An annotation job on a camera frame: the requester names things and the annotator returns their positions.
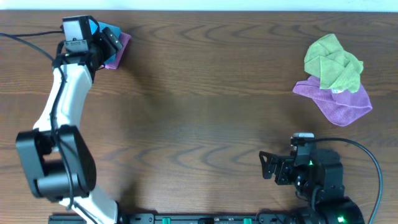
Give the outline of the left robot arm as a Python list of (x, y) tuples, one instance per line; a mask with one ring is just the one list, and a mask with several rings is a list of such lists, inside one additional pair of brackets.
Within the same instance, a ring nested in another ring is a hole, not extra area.
[(96, 165), (80, 134), (95, 73), (124, 44), (109, 27), (64, 28), (52, 59), (53, 85), (39, 120), (16, 148), (32, 195), (72, 209), (87, 223), (118, 223), (119, 209), (96, 184)]

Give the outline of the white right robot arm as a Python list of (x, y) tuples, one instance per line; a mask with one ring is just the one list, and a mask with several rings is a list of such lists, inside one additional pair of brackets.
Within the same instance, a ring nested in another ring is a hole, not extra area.
[(291, 211), (284, 223), (364, 224), (359, 207), (345, 196), (343, 165), (337, 152), (306, 149), (277, 156), (261, 151), (262, 176), (277, 185), (293, 185), (308, 206)]

